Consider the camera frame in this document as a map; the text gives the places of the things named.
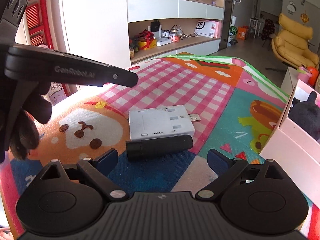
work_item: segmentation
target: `black cylinder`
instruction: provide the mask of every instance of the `black cylinder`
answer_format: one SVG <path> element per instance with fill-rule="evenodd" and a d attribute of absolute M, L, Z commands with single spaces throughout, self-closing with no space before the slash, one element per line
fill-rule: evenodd
<path fill-rule="evenodd" d="M 180 135 L 138 142 L 127 141 L 125 144 L 128 160 L 132 162 L 188 150 L 193 147 L 193 140 L 190 135 Z"/>

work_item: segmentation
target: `camera lens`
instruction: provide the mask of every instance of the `camera lens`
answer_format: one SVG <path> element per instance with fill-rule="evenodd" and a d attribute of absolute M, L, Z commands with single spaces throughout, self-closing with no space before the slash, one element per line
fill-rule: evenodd
<path fill-rule="evenodd" d="M 23 12 L 23 8 L 24 8 L 24 5 L 21 6 L 19 12 L 18 12 L 18 19 L 20 18 L 20 16 L 22 15 L 22 12 Z"/>
<path fill-rule="evenodd" d="M 8 9 L 10 9 L 10 7 L 13 5 L 13 3 L 14 3 L 14 0 L 9 0 L 9 2 L 8 2 Z"/>
<path fill-rule="evenodd" d="M 16 5 L 14 6 L 13 11 L 12 11 L 12 16 L 14 16 L 16 14 L 16 12 L 18 11 L 18 8 L 20 6 L 20 2 L 21 2 L 21 0 L 18 0 L 16 2 Z"/>

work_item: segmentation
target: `ribbed black surface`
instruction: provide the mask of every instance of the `ribbed black surface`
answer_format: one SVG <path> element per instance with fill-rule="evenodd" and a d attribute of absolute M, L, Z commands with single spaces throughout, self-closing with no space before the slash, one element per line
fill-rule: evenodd
<path fill-rule="evenodd" d="M 305 239 L 294 231 L 286 236 L 257 236 L 226 222 L 216 206 L 195 200 L 189 192 L 141 193 L 130 200 L 112 203 L 92 227 L 65 237 L 43 237 L 25 233 L 20 240 L 245 240 Z"/>

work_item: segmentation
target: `orange triangle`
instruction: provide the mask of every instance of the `orange triangle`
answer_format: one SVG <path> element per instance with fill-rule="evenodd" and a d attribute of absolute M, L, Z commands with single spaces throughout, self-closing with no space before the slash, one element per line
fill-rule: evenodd
<path fill-rule="evenodd" d="M 235 157 L 236 157 L 236 158 L 243 159 L 243 160 L 247 160 L 247 156 L 245 156 L 245 152 L 240 152 L 240 153 L 237 154 Z"/>
<path fill-rule="evenodd" d="M 253 160 L 252 162 L 250 162 L 250 164 L 260 164 L 258 159 Z"/>
<path fill-rule="evenodd" d="M 220 147 L 220 149 L 221 149 L 221 150 L 224 150 L 224 151 L 226 151 L 226 152 L 228 152 L 228 153 L 232 153 L 230 144 L 228 144 L 228 143 L 222 145 L 222 146 Z"/>

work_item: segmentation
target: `yellow armchair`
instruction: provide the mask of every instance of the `yellow armchair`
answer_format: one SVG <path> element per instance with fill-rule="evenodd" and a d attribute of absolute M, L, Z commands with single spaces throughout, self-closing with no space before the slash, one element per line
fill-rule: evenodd
<path fill-rule="evenodd" d="M 308 48 L 313 29 L 291 20 L 284 14 L 279 16 L 279 24 L 283 29 L 271 42 L 275 56 L 295 68 L 305 65 L 318 69 L 319 56 Z"/>

